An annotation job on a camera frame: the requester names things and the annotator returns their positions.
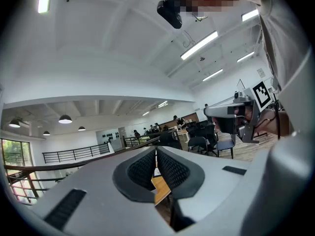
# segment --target black pendant lamp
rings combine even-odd
[[[59,123],[63,124],[72,123],[71,117],[69,115],[63,115],[59,118]]]
[[[13,119],[10,124],[9,124],[10,127],[13,127],[13,128],[19,128],[20,127],[20,123],[17,119]]]

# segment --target black headset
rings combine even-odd
[[[158,2],[157,12],[175,29],[182,27],[182,17],[180,15],[179,0],[162,0]]]

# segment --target table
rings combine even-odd
[[[177,134],[178,134],[178,135],[186,135],[186,137],[187,137],[187,141],[185,142],[186,144],[187,144],[188,141],[190,140],[189,133],[188,133],[187,130],[185,130],[185,129],[182,129],[182,130],[177,131]]]
[[[166,184],[162,176],[153,177],[152,183],[157,189],[157,193],[155,195],[154,200],[154,204],[157,205],[171,193],[171,190],[169,189],[168,185]]]

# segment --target wooden floor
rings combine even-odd
[[[218,134],[219,141],[224,141],[230,139],[230,134],[219,133]],[[236,137],[236,144],[233,148],[233,155],[235,160],[243,160],[243,161],[252,161],[255,157],[255,154],[261,149],[270,149],[278,140],[276,135],[268,134],[268,136],[262,136],[255,138],[255,140],[259,141],[259,144],[245,144],[238,137]],[[188,145],[185,143],[186,137],[180,136],[180,141],[183,147],[183,150],[188,150]],[[229,149],[220,151],[220,158],[231,158],[231,152]],[[160,213],[160,215],[165,219],[165,221],[169,224],[171,211],[170,204],[167,202],[167,199],[164,199],[161,203],[156,206],[156,209]]]

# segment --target chair seat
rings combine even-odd
[[[217,150],[225,150],[225,149],[230,149],[232,147],[234,147],[234,142],[232,139],[217,143]]]

